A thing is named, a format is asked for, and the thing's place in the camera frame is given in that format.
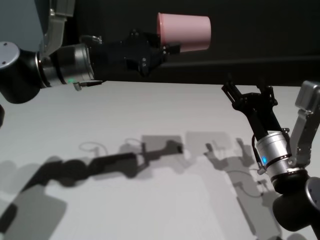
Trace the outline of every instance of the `white table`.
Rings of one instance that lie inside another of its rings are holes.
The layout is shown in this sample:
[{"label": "white table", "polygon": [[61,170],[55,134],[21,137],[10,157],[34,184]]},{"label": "white table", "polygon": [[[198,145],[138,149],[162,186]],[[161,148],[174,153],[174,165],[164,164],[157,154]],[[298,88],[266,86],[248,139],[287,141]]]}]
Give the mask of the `white table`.
[{"label": "white table", "polygon": [[[279,102],[274,112],[291,130],[298,91],[274,88]],[[0,130],[0,215],[10,204],[17,207],[4,239],[303,239],[278,228],[267,207],[275,195],[268,176],[258,176],[254,163],[244,166],[251,160],[252,131],[220,85],[106,82],[82,92],[72,86],[44,89],[21,105],[1,96],[0,103],[6,111]],[[237,138],[248,150],[245,159]],[[182,142],[184,153],[162,151],[134,178],[113,172],[73,187],[51,180],[19,194],[48,161],[89,164],[97,156],[139,152],[140,142],[147,152],[163,150],[168,141]],[[317,177],[319,141],[316,136],[308,167]],[[204,155],[206,144],[217,161]],[[310,227],[299,233],[316,239]]]}]

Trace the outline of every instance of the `paper cup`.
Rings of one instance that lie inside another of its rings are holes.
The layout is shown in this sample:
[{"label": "paper cup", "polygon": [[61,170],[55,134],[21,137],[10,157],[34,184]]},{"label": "paper cup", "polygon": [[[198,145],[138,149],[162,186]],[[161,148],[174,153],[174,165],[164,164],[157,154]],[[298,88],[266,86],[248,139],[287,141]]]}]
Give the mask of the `paper cup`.
[{"label": "paper cup", "polygon": [[211,41],[211,23],[207,16],[158,13],[157,34],[161,44],[181,43],[181,52],[206,50]]}]

